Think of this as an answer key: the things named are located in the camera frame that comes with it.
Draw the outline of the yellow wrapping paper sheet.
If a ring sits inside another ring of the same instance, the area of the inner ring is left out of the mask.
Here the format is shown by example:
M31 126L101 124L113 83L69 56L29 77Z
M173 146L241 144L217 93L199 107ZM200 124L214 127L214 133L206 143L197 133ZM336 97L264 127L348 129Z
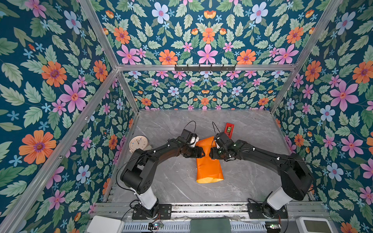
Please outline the yellow wrapping paper sheet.
M214 137L205 138L196 143L203 149L205 155L196 160L197 164L197 178L196 182L200 184L217 183L224 180L220 161L212 159L209 154L212 148L216 146Z

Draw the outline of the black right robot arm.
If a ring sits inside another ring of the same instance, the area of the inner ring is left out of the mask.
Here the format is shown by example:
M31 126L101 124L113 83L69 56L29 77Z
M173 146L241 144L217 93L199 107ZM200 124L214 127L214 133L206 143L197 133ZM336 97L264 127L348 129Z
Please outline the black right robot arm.
M285 155L270 152L243 140L233 141L225 133L214 136L214 142L216 146L209 154L212 159L249 161L280 176L281 186L270 193L261 205L266 216L274 215L291 201L302 201L313 183L312 172L297 153Z

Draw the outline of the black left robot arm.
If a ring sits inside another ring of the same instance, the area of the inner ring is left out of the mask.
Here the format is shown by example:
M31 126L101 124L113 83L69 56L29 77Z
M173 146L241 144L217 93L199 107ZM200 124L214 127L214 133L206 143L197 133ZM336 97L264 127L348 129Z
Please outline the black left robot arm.
M203 149L197 146L199 137L184 129L180 136L167 140L155 149L136 149L125 164L120 180L137 196L140 205L145 210L154 210L159 204L151 185L158 165L166 160L183 156L185 158L202 158Z

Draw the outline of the green centre box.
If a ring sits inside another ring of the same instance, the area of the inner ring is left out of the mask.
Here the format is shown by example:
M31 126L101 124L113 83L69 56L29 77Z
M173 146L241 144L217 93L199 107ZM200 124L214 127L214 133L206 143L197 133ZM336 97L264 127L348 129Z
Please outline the green centre box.
M191 233L231 233L230 220L227 218L203 218L190 221Z

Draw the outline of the white box bottom left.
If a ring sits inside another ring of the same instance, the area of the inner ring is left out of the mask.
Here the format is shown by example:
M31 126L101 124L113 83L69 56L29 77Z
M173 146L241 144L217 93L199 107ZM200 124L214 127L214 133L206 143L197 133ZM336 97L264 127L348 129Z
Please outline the white box bottom left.
M94 216L89 223L87 233L122 233L125 223L122 220L103 216Z

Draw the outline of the red tape dispenser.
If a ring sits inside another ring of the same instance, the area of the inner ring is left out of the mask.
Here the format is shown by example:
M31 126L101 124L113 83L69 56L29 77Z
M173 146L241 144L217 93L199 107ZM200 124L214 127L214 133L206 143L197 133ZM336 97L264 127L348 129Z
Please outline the red tape dispenser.
M234 131L234 124L226 123L224 133L231 139Z

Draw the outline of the round white analog clock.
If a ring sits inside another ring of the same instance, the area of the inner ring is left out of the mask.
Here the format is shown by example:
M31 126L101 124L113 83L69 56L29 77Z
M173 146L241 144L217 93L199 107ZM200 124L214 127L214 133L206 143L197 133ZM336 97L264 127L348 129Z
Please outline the round white analog clock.
M129 151L133 153L137 149L144 150L149 146L149 141L146 136L136 136L129 142Z

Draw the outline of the white device bottom right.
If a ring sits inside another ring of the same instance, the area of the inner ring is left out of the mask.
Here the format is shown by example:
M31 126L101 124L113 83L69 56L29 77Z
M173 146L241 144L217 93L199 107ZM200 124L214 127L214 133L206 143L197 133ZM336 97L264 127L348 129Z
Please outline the white device bottom right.
M326 218L299 217L296 224L300 233L337 233L335 226Z

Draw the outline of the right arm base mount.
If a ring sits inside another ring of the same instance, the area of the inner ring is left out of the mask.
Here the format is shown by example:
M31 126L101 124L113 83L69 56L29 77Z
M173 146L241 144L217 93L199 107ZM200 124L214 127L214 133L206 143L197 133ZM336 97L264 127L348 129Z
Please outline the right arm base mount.
M248 215L250 219L287 219L288 211L286 206L282 206L279 210L275 210L266 202L258 203L252 199L248 199L247 203Z

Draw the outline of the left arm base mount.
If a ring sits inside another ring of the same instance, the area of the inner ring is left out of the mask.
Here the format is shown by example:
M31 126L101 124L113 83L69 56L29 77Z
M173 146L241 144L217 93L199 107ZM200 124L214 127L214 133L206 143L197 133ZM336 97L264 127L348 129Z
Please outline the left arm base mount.
M133 208L132 220L169 220L172 214L171 204L156 203L152 209L146 209L141 204L136 204Z

